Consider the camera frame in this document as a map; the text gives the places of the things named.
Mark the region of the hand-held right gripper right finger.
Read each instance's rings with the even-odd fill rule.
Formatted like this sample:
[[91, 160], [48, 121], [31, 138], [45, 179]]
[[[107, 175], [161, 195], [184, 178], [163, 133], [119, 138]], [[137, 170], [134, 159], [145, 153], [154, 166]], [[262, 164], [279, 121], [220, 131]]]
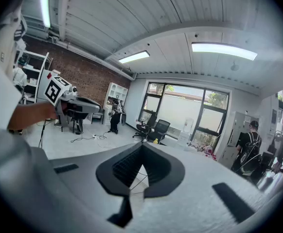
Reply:
[[[280, 203], [280, 194], [266, 194], [229, 169], [200, 154], [159, 145], [185, 167], [181, 184], [168, 196], [145, 199], [129, 223], [131, 233], [250, 233]], [[213, 189], [224, 183], [254, 212], [238, 223]]]

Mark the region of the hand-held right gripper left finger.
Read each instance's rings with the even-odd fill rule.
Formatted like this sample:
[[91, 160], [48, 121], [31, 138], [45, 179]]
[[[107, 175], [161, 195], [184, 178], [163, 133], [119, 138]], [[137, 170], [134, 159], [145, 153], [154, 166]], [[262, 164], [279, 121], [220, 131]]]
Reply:
[[130, 182], [141, 143], [49, 160], [32, 148], [37, 196], [32, 226], [40, 233], [127, 233], [133, 219]]

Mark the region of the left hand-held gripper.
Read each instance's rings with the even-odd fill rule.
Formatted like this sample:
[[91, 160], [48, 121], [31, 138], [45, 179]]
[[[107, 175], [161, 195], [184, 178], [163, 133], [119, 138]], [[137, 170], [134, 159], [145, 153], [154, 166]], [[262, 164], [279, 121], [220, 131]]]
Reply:
[[[78, 120], [85, 119], [88, 113], [97, 113], [101, 110], [97, 102], [77, 96], [77, 89], [71, 83], [60, 76], [47, 76], [48, 84], [44, 91], [45, 98], [54, 106], [60, 127], [67, 127], [69, 124], [67, 116]], [[62, 102], [68, 104], [67, 116], [64, 114]]]

